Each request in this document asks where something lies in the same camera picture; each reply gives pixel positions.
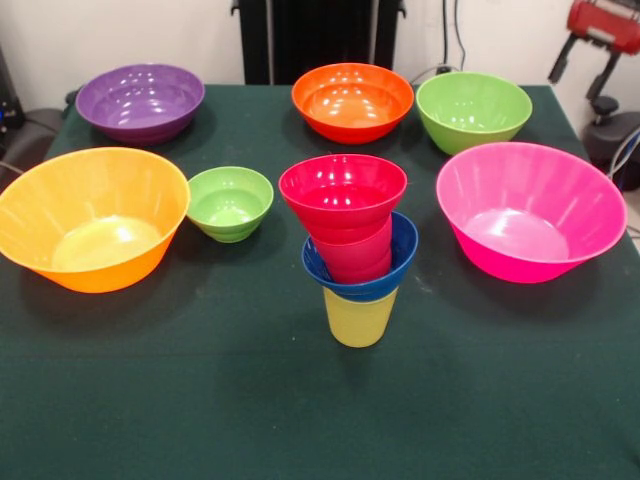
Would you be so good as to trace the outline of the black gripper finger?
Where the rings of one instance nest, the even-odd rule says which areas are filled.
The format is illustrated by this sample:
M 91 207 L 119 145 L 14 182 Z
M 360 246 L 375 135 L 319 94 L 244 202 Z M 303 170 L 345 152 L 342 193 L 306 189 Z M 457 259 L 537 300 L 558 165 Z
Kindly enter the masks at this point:
M 576 43 L 576 35 L 570 33 L 547 77 L 550 84 L 557 84 L 568 65 L 568 58 Z
M 615 50 L 610 51 L 609 60 L 607 61 L 604 69 L 601 73 L 599 73 L 591 83 L 587 94 L 587 100 L 595 100 L 598 98 L 604 89 L 607 81 L 609 80 L 611 74 L 613 73 L 618 61 L 620 59 L 620 53 Z

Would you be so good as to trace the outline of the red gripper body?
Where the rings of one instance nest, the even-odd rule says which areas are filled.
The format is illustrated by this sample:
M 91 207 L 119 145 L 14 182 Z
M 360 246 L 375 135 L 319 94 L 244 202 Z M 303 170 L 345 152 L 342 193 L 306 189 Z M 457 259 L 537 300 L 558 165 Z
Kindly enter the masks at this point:
M 573 1 L 567 28 L 578 38 L 636 55 L 639 53 L 639 2 Z

